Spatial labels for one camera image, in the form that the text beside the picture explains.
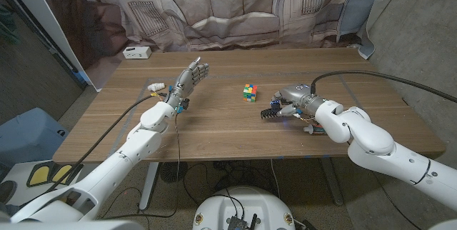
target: white robotic arm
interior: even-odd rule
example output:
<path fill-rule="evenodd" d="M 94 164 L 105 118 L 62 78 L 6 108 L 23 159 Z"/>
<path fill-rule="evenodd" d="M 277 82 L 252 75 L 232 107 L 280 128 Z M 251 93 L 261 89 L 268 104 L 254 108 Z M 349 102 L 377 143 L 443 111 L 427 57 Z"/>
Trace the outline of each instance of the white robotic arm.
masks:
<path fill-rule="evenodd" d="M 291 116 L 303 109 L 333 141 L 344 143 L 353 138 L 348 155 L 355 164 L 400 179 L 457 211 L 457 170 L 396 143 L 386 130 L 371 123 L 364 110 L 351 107 L 343 111 L 341 104 L 311 95 L 303 84 L 277 92 L 272 101 L 279 100 L 290 104 L 277 116 Z"/>
<path fill-rule="evenodd" d="M 49 223 L 95 219 L 101 205 L 130 170 L 160 147 L 161 135 L 168 128 L 166 119 L 176 115 L 180 103 L 208 75 L 208 64 L 199 65 L 199 60 L 181 73 L 165 102 L 158 102 L 141 115 L 126 143 L 113 155 L 80 182 L 34 199 L 12 216 L 11 223 L 25 219 Z"/>

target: white power strip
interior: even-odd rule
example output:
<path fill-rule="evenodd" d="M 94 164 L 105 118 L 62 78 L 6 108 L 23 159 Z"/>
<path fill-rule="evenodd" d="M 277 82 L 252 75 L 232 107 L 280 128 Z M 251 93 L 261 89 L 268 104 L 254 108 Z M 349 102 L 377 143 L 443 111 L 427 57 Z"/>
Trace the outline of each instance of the white power strip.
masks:
<path fill-rule="evenodd" d="M 149 46 L 127 47 L 122 51 L 126 59 L 147 59 L 152 51 Z"/>

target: wire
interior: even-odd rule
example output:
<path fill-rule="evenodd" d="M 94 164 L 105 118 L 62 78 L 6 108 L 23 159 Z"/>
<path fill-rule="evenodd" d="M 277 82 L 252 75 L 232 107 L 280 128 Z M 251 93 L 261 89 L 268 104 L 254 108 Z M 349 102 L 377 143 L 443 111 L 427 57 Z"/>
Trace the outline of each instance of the wire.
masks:
<path fill-rule="evenodd" d="M 124 190 L 122 190 L 117 196 L 116 198 L 114 198 L 113 202 L 111 202 L 111 205 L 109 205 L 108 209 L 106 210 L 105 214 L 103 214 L 103 216 L 101 216 L 102 219 L 104 219 L 104 217 L 109 213 L 109 210 L 111 209 L 111 207 L 114 205 L 114 203 L 117 201 L 117 199 L 120 197 L 121 194 L 123 194 L 125 191 L 129 190 L 129 189 L 133 189 L 133 190 L 136 190 L 140 195 L 141 195 L 141 191 L 136 188 L 136 187 L 128 187 L 128 188 L 125 188 Z"/>
<path fill-rule="evenodd" d="M 231 203 L 233 203 L 233 206 L 235 207 L 235 217 L 238 218 L 238 209 L 236 209 L 235 201 L 233 201 L 233 199 L 231 198 L 229 190 L 227 188 L 226 188 L 226 192 L 227 192 L 228 197 L 230 197 Z"/>
<path fill-rule="evenodd" d="M 388 195 L 387 191 L 384 189 L 384 186 L 383 184 L 381 183 L 381 181 L 379 181 L 379 178 L 378 176 L 376 175 L 376 173 L 374 171 L 371 170 L 371 172 L 373 172 L 373 175 L 374 177 L 376 178 L 379 186 L 381 187 L 381 189 L 383 190 L 384 194 L 386 195 L 387 199 L 392 203 L 393 207 L 403 216 L 404 219 L 406 219 L 410 224 L 412 224 L 414 227 L 416 227 L 418 230 L 422 230 L 419 226 L 417 226 L 415 223 L 413 223 L 405 214 L 403 214 L 403 212 L 401 212 L 401 210 L 397 207 L 397 205 L 395 205 L 395 203 L 392 201 L 391 197 Z"/>
<path fill-rule="evenodd" d="M 49 189 L 47 189 L 43 194 L 47 194 L 50 191 L 53 191 L 69 174 L 73 173 L 73 170 L 81 164 L 81 162 L 100 144 L 100 142 L 105 138 L 107 134 L 125 117 L 125 115 L 132 110 L 136 105 L 140 104 L 141 102 L 151 98 L 152 96 L 146 96 L 139 101 L 132 104 L 127 110 L 123 112 L 123 114 L 100 136 L 99 140 L 95 142 L 94 145 L 74 164 L 71 168 L 59 179 L 57 180 Z"/>
<path fill-rule="evenodd" d="M 241 204 L 241 202 L 240 202 L 237 198 L 233 198 L 232 196 L 227 196 L 227 195 L 223 195 L 223 194 L 214 194 L 214 195 L 211 195 L 211 196 L 208 197 L 208 198 L 216 197 L 216 196 L 222 196 L 222 197 L 234 199 L 235 201 L 237 201 L 237 202 L 240 204 L 241 208 L 243 209 L 243 215 L 241 216 L 241 220 L 244 219 L 244 206 L 243 206 L 243 204 Z"/>
<path fill-rule="evenodd" d="M 299 224 L 300 226 L 303 226 L 303 227 L 306 229 L 305 224 L 301 223 L 300 221 L 298 221 L 298 220 L 296 220 L 296 219 L 293 219 L 293 221 L 294 221 L 296 224 Z"/>
<path fill-rule="evenodd" d="M 197 200 L 196 200 L 194 197 L 192 197 L 191 193 L 189 192 L 189 190 L 187 189 L 187 186 L 186 186 L 186 176 L 187 176 L 187 173 L 189 173 L 190 170 L 191 170 L 192 168 L 194 168 L 195 166 L 204 166 L 204 167 L 205 167 L 205 171 L 206 171 L 206 183 L 208 184 L 208 187 L 211 188 L 211 186 L 209 185 L 209 182 L 208 182 L 208 167 L 207 167 L 205 164 L 202 164 L 202 163 L 195 164 L 195 165 L 191 166 L 191 167 L 187 170 L 186 174 L 184 174 L 184 177 L 183 177 L 183 185 L 184 185 L 184 190 L 186 191 L 186 193 L 187 193 L 187 195 L 189 196 L 189 198 L 191 198 L 191 200 L 192 200 L 197 206 L 200 206 L 200 204 L 197 202 Z"/>
<path fill-rule="evenodd" d="M 146 216 L 146 220 L 148 221 L 148 230 L 151 229 L 151 222 L 149 222 L 149 217 Z"/>
<path fill-rule="evenodd" d="M 271 162 L 271 170 L 272 170 L 273 176 L 274 176 L 274 181 L 276 182 L 276 188 L 278 189 L 278 198 L 281 198 L 281 194 L 279 193 L 278 179 L 276 178 L 276 174 L 274 173 L 273 159 L 270 159 L 270 162 Z"/>
<path fill-rule="evenodd" d="M 160 99 L 160 101 L 163 101 L 162 96 L 158 95 L 155 91 L 154 94 Z"/>
<path fill-rule="evenodd" d="M 142 211 L 142 214 L 125 214 L 125 215 L 119 215 L 119 216 L 111 216 L 106 219 L 120 219 L 124 217 L 135 217 L 135 216 L 145 216 L 145 217 L 156 217 L 156 218 L 170 218 L 176 214 L 178 211 L 178 201 L 179 201 L 179 189 L 178 189 L 178 179 L 179 179 L 179 164 L 181 163 L 181 145 L 179 143 L 179 131 L 178 131 L 178 124 L 177 124 L 177 119 L 178 119 L 178 113 L 176 113 L 176 116 L 174 117 L 174 127 L 176 130 L 176 140 L 178 141 L 178 170 L 176 170 L 176 205 L 174 207 L 174 211 L 170 215 L 155 215 L 155 214 L 146 214 Z"/>
<path fill-rule="evenodd" d="M 364 71 L 364 70 L 333 71 L 333 72 L 329 72 L 327 74 L 322 74 L 322 75 L 316 77 L 313 80 L 313 83 L 311 84 L 311 94 L 313 94 L 313 95 L 316 94 L 316 82 L 317 81 L 319 81 L 320 79 L 325 78 L 327 76 L 335 76 L 335 75 L 340 75 L 340 74 L 366 74 L 366 75 L 370 75 L 370 76 L 377 76 L 377 77 L 381 77 L 381 78 L 384 78 L 384 79 L 397 81 L 397 82 L 400 82 L 400 83 L 408 84 L 410 86 L 414 86 L 414 87 L 423 89 L 425 91 L 431 92 L 432 94 L 436 94 L 436 95 L 438 95 L 440 97 L 448 99 L 449 101 L 453 101 L 453 102 L 457 103 L 457 98 L 456 97 L 451 96 L 449 94 L 445 94 L 442 91 L 438 91 L 438 90 L 433 89 L 433 88 L 431 88 L 429 86 L 425 86 L 423 84 L 419 84 L 419 83 L 416 83 L 414 81 L 410 81 L 410 80 L 407 80 L 407 79 L 402 79 L 402 78 L 399 78 L 399 77 L 396 77 L 396 76 L 390 76 L 388 74 L 381 74 L 381 73 L 378 73 L 378 72 Z"/>

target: gray floor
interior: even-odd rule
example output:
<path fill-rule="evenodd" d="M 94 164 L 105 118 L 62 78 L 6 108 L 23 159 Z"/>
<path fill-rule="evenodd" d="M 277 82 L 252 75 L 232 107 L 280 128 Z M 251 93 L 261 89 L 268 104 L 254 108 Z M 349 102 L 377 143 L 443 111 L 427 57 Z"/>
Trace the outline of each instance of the gray floor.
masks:
<path fill-rule="evenodd" d="M 370 35 L 376 53 L 370 62 L 380 72 L 432 86 L 457 96 L 457 0 L 392 0 L 382 13 Z M 424 91 L 393 83 L 405 101 L 447 145 L 445 154 L 437 158 L 457 168 L 457 105 Z M 72 128 L 95 97 L 85 91 L 75 103 L 74 110 L 61 122 Z M 392 206 L 381 190 L 373 173 L 354 165 L 347 158 L 333 159 L 346 205 L 334 206 L 317 159 L 275 161 L 283 200 L 297 219 L 308 219 L 318 229 L 414 229 Z M 139 164 L 110 196 L 101 210 L 105 213 L 115 195 L 126 187 L 142 188 L 147 164 Z M 199 200 L 211 194 L 205 183 L 204 171 L 190 172 L 188 185 L 199 190 Z M 215 183 L 220 173 L 210 170 L 209 182 Z M 407 217 L 422 229 L 438 222 L 457 218 L 457 213 L 415 190 L 412 186 L 378 175 L 392 200 Z M 168 214 L 173 209 L 175 186 L 158 181 L 151 207 L 147 213 Z M 128 190 L 109 210 L 107 216 L 136 213 L 139 195 Z M 179 210 L 170 219 L 152 219 L 152 229 L 190 229 L 196 205 L 179 183 Z M 147 228 L 145 218 L 131 218 Z"/>

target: wooden table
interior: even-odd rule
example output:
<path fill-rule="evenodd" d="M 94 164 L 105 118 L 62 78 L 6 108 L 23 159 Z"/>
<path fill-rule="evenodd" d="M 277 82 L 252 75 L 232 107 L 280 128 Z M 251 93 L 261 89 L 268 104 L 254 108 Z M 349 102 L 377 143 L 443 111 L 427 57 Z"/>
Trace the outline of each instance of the wooden table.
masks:
<path fill-rule="evenodd" d="M 260 111 L 270 106 L 272 95 L 289 84 L 310 84 L 328 71 L 376 70 L 357 50 L 343 48 L 166 53 L 153 54 L 147 60 L 126 60 L 54 154 L 54 161 L 77 161 L 127 107 L 149 95 L 145 90 L 148 84 L 173 84 L 198 56 L 209 63 L 210 72 L 190 95 L 189 109 L 178 116 L 182 161 L 347 156 L 346 144 L 303 132 L 304 121 L 260 117 Z M 245 84 L 258 86 L 255 103 L 243 101 Z M 318 82 L 317 93 L 346 109 L 362 107 L 398 143 L 418 153 L 439 154 L 445 150 L 386 80 L 362 75 L 331 76 Z M 85 162 L 99 163 L 119 148 L 140 115 L 158 100 L 154 97 L 138 105 Z M 147 160 L 177 160 L 174 120 L 169 123 L 162 147 Z"/>

